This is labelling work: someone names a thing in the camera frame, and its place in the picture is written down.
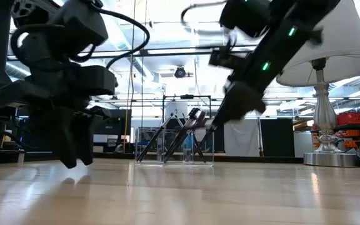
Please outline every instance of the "acrylic holder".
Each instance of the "acrylic holder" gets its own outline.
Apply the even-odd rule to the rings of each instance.
[[[213,136],[202,145],[203,157],[201,157],[195,152],[198,140],[195,138],[194,132],[185,134],[184,140],[179,142],[178,147],[172,148],[174,151],[169,154],[168,151],[176,136],[179,135],[179,131],[167,129],[158,131],[159,129],[150,128],[139,128],[136,131],[135,160],[137,165],[213,165]]]

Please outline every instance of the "wooden table surface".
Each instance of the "wooden table surface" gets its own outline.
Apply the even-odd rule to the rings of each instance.
[[[360,224],[360,168],[0,165],[0,225]]]

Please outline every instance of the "lamp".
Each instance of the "lamp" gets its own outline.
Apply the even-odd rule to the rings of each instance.
[[[335,145],[333,130],[337,117],[328,91],[329,83],[360,76],[360,18],[353,0],[341,0],[317,26],[323,28],[323,44],[305,44],[285,66],[277,82],[285,86],[315,86],[314,123],[320,129],[320,147],[305,153],[304,163],[355,166],[356,155],[346,154]]]

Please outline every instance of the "white lampshade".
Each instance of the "white lampshade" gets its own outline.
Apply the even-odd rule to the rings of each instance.
[[[317,83],[311,61],[326,58],[324,81],[333,83],[360,76],[360,18],[353,0],[341,0],[318,25],[323,28],[323,44],[306,43],[277,77],[286,86],[312,86]]]

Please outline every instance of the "black cable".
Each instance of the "black cable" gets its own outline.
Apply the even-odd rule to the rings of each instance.
[[[149,34],[149,31],[147,30],[147,28],[144,25],[142,25],[141,23],[137,22],[136,20],[134,20],[134,19],[132,19],[132,18],[130,18],[128,16],[120,14],[118,12],[113,12],[113,11],[108,11],[108,10],[101,9],[98,6],[96,6],[95,4],[90,4],[90,6],[92,7],[93,10],[95,10],[95,11],[101,13],[101,14],[106,14],[106,15],[109,15],[109,16],[113,16],[115,18],[122,19],[124,21],[127,21],[127,22],[135,25],[136,27],[138,27],[139,29],[144,31],[144,33],[146,35],[146,39],[138,47],[136,47],[135,49],[132,49],[132,50],[130,50],[128,52],[125,52],[125,53],[111,59],[108,62],[108,64],[106,65],[107,69],[109,69],[119,59],[125,58],[126,56],[130,56],[131,54],[133,54],[133,53],[135,53],[137,51],[140,51],[143,47],[145,47],[148,44],[151,35]]]
[[[23,147],[24,150],[29,150],[29,151],[37,151],[38,147],[32,147],[30,145],[24,144],[21,140],[19,140],[15,135],[11,134],[10,132],[6,132],[6,131],[2,131],[1,135],[5,135],[10,137],[16,144],[20,145]]]
[[[69,57],[69,58],[77,63],[84,63],[88,59],[91,59],[91,56],[93,55],[96,48],[97,48],[97,46],[95,46],[95,44],[93,44],[90,51],[85,56],[73,56],[73,57]]]
[[[17,57],[17,59],[23,63],[25,66],[31,69],[37,69],[43,72],[52,73],[61,71],[64,69],[70,69],[78,67],[79,65],[74,62],[65,62],[56,67],[41,67],[34,64],[34,62],[29,62],[25,56],[20,52],[18,41],[19,37],[24,33],[38,33],[38,32],[54,32],[54,31],[62,31],[65,27],[62,25],[52,25],[52,24],[31,24],[24,25],[17,30],[15,30],[11,36],[11,49],[13,54]]]
[[[186,31],[188,31],[189,33],[191,32],[191,29],[188,28],[188,23],[184,20],[184,17],[186,15],[186,13],[190,10],[190,9],[196,9],[196,8],[203,8],[203,7],[210,7],[210,6],[219,6],[221,4],[226,3],[228,0],[224,0],[224,1],[218,1],[218,2],[212,2],[212,3],[203,3],[203,4],[192,4],[189,7],[187,7],[186,9],[184,9],[181,12],[181,24],[184,26],[184,29]],[[198,31],[197,32],[199,35],[202,36],[212,36],[212,35],[222,35],[223,32],[222,31]]]

